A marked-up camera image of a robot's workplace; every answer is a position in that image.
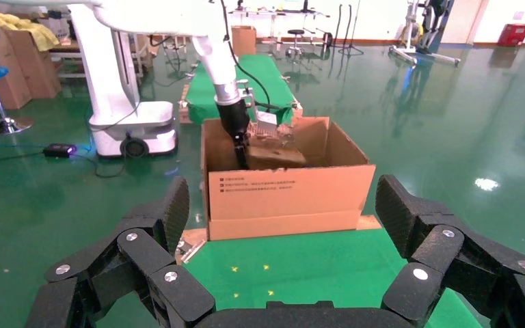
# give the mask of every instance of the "green table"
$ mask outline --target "green table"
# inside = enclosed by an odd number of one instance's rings
[[[405,263],[378,229],[209,242],[187,268],[218,310],[326,300],[338,308],[378,308]],[[447,290],[427,327],[480,325]]]

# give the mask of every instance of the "box stack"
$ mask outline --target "box stack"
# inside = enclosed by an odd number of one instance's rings
[[[5,109],[20,109],[31,99],[55,98],[61,84],[48,51],[38,51],[27,31],[0,29],[0,65],[9,73],[0,79]]]

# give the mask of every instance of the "power adapter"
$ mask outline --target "power adapter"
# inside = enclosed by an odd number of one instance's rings
[[[43,155],[45,155],[45,157],[68,159],[69,156],[76,151],[76,145],[71,145],[69,143],[52,143],[45,147],[43,150]]]

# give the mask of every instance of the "box flap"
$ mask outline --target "box flap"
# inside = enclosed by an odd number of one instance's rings
[[[297,149],[310,161],[324,158],[329,118],[297,118],[293,126]]]
[[[329,127],[325,159],[331,166],[369,164],[361,148],[336,123],[331,123]]]

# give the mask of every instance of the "brown package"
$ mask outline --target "brown package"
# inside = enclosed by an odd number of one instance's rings
[[[0,64],[9,70],[9,73],[0,79],[1,103],[5,109],[20,109],[31,100],[31,94],[9,38],[2,29],[0,36]]]
[[[329,118],[299,118],[294,135],[309,167],[238,170],[220,121],[204,122],[203,197],[210,240],[357,228],[375,165]]]
[[[252,26],[233,26],[232,49],[238,57],[256,55],[256,29]]]
[[[62,90],[48,51],[39,51],[28,31],[6,29],[33,99],[55,98]]]

